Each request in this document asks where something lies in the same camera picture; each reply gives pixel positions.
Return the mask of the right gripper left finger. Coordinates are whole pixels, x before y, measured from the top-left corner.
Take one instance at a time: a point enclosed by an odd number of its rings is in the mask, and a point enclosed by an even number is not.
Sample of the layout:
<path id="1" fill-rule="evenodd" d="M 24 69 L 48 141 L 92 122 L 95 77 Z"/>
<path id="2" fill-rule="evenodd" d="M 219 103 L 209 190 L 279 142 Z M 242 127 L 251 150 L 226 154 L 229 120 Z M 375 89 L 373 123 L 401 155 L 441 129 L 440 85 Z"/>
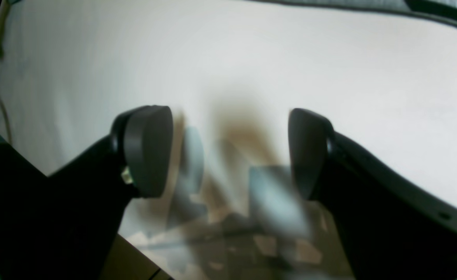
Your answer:
<path id="1" fill-rule="evenodd" d="M 51 175 L 1 140 L 0 280 L 97 280 L 129 202 L 163 194 L 172 143 L 168 106 L 118 115 Z"/>

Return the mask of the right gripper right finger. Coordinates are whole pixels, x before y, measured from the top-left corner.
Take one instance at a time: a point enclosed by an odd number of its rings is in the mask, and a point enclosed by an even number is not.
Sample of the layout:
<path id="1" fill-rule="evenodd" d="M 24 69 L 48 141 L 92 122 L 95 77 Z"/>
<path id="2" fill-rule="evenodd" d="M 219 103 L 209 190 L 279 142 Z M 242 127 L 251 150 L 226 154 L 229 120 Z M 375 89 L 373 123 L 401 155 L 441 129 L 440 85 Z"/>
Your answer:
<path id="1" fill-rule="evenodd" d="M 358 280 L 457 280 L 457 208 L 415 186 L 331 122 L 295 108 L 292 175 L 333 215 Z"/>

